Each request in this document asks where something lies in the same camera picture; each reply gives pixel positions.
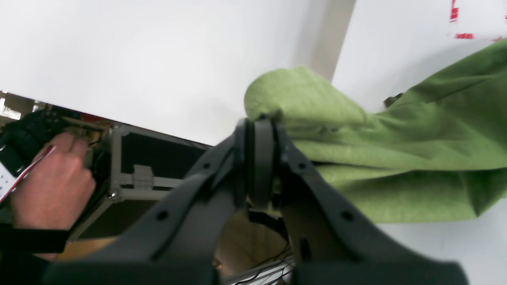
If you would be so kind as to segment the person's bare hand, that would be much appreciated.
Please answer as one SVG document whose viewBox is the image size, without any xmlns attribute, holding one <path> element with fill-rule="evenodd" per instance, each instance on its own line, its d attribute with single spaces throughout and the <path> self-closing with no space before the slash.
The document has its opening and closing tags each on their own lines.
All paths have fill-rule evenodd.
<svg viewBox="0 0 507 285">
<path fill-rule="evenodd" d="M 96 182 L 85 157 L 89 144 L 60 133 L 43 158 L 10 195 L 16 229 L 69 231 L 83 213 Z"/>
</svg>

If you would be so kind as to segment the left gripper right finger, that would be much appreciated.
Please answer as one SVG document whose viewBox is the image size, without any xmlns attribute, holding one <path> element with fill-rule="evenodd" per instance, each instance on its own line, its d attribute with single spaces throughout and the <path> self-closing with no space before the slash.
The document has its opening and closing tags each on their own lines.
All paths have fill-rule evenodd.
<svg viewBox="0 0 507 285">
<path fill-rule="evenodd" d="M 467 285 L 456 262 L 400 245 L 329 185 L 267 118 L 253 124 L 253 205 L 280 211 L 293 244 L 293 285 Z"/>
</svg>

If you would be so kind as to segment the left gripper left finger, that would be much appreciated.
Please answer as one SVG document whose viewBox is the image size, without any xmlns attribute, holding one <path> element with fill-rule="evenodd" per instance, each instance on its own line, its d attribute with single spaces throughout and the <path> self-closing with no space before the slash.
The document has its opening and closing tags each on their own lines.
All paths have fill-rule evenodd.
<svg viewBox="0 0 507 285">
<path fill-rule="evenodd" d="M 208 150 L 183 183 L 107 247 L 49 267 L 44 285 L 215 285 L 214 250 L 246 202 L 250 123 Z"/>
</svg>

